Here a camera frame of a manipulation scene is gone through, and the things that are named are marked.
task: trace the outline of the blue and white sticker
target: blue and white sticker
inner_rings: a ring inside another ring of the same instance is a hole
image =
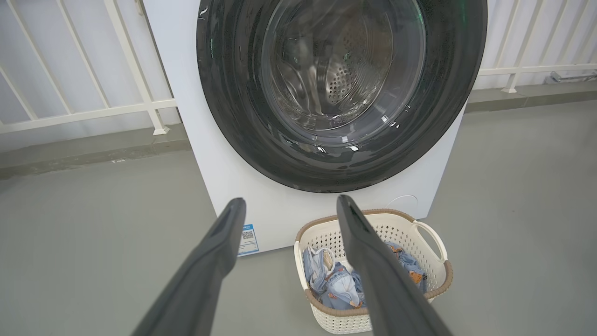
[[[242,227],[241,246],[238,248],[238,255],[253,252],[259,252],[259,246],[257,245],[253,224],[249,224]]]

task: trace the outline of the concrete ledge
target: concrete ledge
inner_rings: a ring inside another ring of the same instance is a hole
[[[499,111],[597,100],[597,81],[523,85],[517,86],[516,91],[505,93],[498,88],[474,90],[470,93],[465,112]]]
[[[140,129],[30,146],[0,153],[0,179],[75,169],[87,164],[114,163],[191,149],[182,124],[166,135]]]

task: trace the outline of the door glass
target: door glass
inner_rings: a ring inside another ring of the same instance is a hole
[[[263,41],[261,82],[301,139],[347,146],[403,110],[424,46],[415,0],[282,0]]]

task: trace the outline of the white washing machine body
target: white washing machine body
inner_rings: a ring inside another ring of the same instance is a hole
[[[198,20],[207,19],[204,15],[214,9],[198,0],[145,0],[144,5],[214,210],[220,213],[236,197],[247,202],[245,223],[252,226],[245,228],[253,231],[256,244],[241,252],[291,246],[304,224],[334,215],[338,193],[298,190],[268,178],[247,163],[220,130],[206,100],[196,49]],[[361,209],[391,208],[415,218],[426,217],[460,126],[462,103],[458,108],[451,125],[422,157],[384,181],[344,194]]]

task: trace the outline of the white wall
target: white wall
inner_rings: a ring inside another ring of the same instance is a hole
[[[555,24],[555,19],[563,1],[566,0],[544,0],[539,12],[536,29],[529,41],[527,53],[521,61],[521,66],[555,65],[560,51],[564,46],[568,33],[573,28],[575,17],[584,0],[568,0],[568,5],[562,15],[562,20],[553,36],[553,42],[549,47],[543,63],[540,64],[541,54],[546,46],[550,30]],[[488,27],[485,54],[481,63],[481,69],[508,68],[514,66],[518,51],[520,50],[529,20],[537,0],[519,0],[519,9],[512,22],[512,33],[504,46],[504,58],[496,65],[496,58],[502,38],[506,33],[506,26],[510,11],[515,0],[487,0],[488,3]],[[577,52],[586,47],[587,52],[581,55],[579,63],[597,62],[597,29],[594,23],[597,20],[597,1],[588,0],[587,7],[583,11],[575,34],[570,40],[561,64],[575,64]],[[589,34],[588,45],[582,44]],[[573,75],[590,73],[591,71],[562,72],[562,74]],[[550,72],[539,72],[535,74],[522,74],[517,85],[542,84]],[[478,77],[473,89],[480,88],[502,88],[506,85],[509,75],[491,75]]]
[[[72,112],[104,108],[57,2],[15,0],[14,3]],[[64,0],[64,4],[109,105],[142,103],[103,0]],[[172,98],[145,17],[139,15],[134,0],[118,0],[118,5],[153,98]],[[66,114],[6,0],[0,0],[0,66],[39,118]],[[175,108],[162,109],[160,113],[165,124],[180,122]],[[27,120],[29,117],[0,76],[0,121],[9,124]],[[147,113],[138,112],[4,133],[0,134],[0,151],[145,127],[152,127],[151,120]]]

